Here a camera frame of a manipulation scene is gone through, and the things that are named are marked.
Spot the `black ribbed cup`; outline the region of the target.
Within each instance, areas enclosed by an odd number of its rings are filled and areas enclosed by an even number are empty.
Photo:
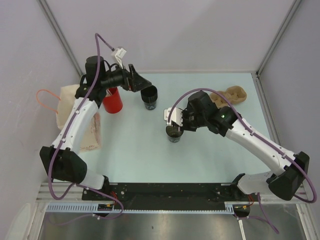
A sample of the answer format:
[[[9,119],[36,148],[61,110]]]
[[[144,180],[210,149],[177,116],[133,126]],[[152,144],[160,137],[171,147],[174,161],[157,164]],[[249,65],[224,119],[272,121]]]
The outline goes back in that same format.
[[[158,89],[152,85],[140,91],[141,99],[147,110],[154,110],[157,106]]]

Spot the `translucent dark single cup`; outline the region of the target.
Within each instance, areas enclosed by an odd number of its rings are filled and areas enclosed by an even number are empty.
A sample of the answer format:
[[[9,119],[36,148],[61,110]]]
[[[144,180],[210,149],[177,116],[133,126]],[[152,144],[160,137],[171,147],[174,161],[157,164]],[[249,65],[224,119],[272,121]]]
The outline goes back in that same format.
[[[165,128],[165,132],[168,140],[171,143],[179,142],[182,135],[184,134],[184,130],[178,125],[167,125]]]

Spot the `translucent bag with orange handles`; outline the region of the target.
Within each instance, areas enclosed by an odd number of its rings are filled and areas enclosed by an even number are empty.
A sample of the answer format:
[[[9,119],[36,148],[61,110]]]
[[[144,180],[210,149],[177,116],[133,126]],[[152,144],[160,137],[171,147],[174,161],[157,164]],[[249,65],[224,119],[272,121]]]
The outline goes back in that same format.
[[[76,120],[80,118],[81,111],[78,109],[79,102],[76,103],[75,95],[80,87],[79,84],[67,85],[60,88],[60,94],[57,95],[48,89],[40,89],[36,92],[37,103],[42,107],[53,111],[56,117],[56,124],[59,130],[64,131],[67,127],[67,120],[73,115],[76,115],[74,120],[71,122],[71,127],[75,126]],[[55,108],[49,107],[41,102],[39,98],[39,93],[46,92],[58,99],[58,105]],[[80,152],[88,152],[97,150],[101,147],[101,123],[99,113],[95,113],[88,124],[86,124],[86,129],[84,131],[83,137],[79,144]]]

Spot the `black cup lid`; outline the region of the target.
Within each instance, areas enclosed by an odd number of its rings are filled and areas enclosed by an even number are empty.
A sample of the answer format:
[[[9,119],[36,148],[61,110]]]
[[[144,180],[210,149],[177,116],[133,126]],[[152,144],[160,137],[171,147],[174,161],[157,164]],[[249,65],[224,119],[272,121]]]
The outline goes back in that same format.
[[[180,126],[167,125],[165,128],[166,134],[171,138],[179,138],[183,135],[184,130]]]

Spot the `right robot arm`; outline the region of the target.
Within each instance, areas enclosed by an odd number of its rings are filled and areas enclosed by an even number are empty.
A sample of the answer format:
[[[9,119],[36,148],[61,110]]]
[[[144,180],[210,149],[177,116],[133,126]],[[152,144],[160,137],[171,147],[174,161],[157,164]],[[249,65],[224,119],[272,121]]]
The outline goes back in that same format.
[[[310,157],[305,152],[294,153],[261,135],[234,107],[218,108],[202,90],[192,94],[186,108],[178,111],[178,125],[182,131],[195,132],[206,127],[241,145],[269,168],[264,173],[239,174],[230,188],[235,200],[242,201],[253,193],[272,193],[285,201],[296,197],[308,176]]]

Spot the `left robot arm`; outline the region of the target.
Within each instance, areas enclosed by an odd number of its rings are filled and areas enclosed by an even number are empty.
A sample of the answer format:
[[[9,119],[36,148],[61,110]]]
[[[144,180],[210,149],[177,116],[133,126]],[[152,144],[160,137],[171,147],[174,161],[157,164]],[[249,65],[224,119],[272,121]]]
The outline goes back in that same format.
[[[105,200],[111,193],[107,177],[89,170],[78,155],[86,129],[106,97],[107,89],[122,87],[126,91],[139,92],[152,84],[140,76],[132,64],[128,69],[118,66],[106,70],[104,58],[97,55],[86,59],[85,71],[63,129],[51,146],[41,148],[39,155],[49,180],[91,188],[98,199]]]

